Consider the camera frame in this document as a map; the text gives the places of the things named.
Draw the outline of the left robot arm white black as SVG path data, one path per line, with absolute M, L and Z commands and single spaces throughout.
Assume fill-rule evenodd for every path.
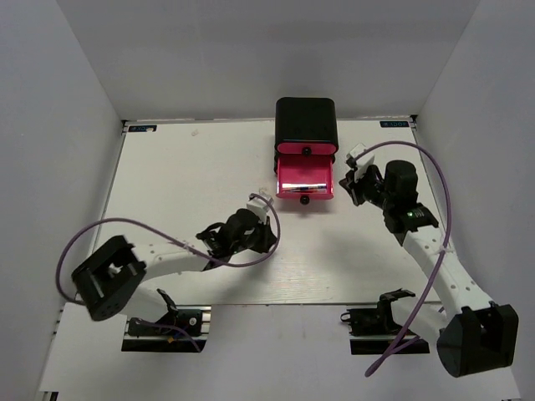
M 227 221 L 209 225 L 196 234 L 207 251 L 198 251 L 169 236 L 165 242 L 136 246 L 125 236 L 113 236 L 83 261 L 71 279 L 92 320 L 104 321 L 117 314 L 133 315 L 150 295 L 143 282 L 183 272 L 208 272 L 220 266 L 254 266 L 276 250 L 280 233 L 273 232 L 263 209 L 239 209 Z M 262 257 L 232 264 L 243 251 Z

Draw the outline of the red pen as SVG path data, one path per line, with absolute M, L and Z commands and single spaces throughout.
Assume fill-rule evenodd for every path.
M 314 185 L 291 185 L 287 188 L 291 192 L 322 192 L 327 190 L 326 185 L 314 184 Z

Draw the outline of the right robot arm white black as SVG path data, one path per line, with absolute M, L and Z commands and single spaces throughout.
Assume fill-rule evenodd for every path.
M 453 377 L 512 365 L 519 318 L 510 305 L 499 305 L 470 277 L 456 253 L 440 240 L 445 234 L 432 212 L 418 201 L 413 164 L 393 160 L 381 173 L 372 160 L 348 161 L 339 182 L 355 205 L 381 209 L 385 226 L 416 261 L 440 298 L 442 308 L 420 306 L 408 330 L 436 347 Z

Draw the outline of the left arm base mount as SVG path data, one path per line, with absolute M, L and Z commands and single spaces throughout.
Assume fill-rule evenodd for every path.
M 210 307 L 178 307 L 155 322 L 129 318 L 121 351 L 200 353 L 206 345 L 210 323 Z

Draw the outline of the white staples box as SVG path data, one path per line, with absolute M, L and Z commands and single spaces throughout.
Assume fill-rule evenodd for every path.
M 260 189 L 258 190 L 258 194 L 259 194 L 261 197 L 263 197 L 263 198 L 265 198 L 266 200 L 268 200 L 268 201 L 272 199 L 271 195 L 268 193 L 268 191 L 267 191 L 265 188 L 260 188 Z

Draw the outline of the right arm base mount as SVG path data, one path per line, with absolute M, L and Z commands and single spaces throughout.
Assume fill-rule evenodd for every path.
M 350 353 L 356 356 L 380 356 L 393 342 L 400 325 L 387 327 L 380 319 L 377 307 L 356 307 L 340 315 L 340 321 L 349 327 Z M 398 354 L 427 354 L 426 341 L 417 339 L 409 331 L 400 341 Z

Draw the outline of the pink drawer with black knob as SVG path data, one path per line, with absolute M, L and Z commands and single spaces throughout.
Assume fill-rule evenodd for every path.
M 276 155 L 334 155 L 338 146 L 324 142 L 282 142 L 275 146 Z

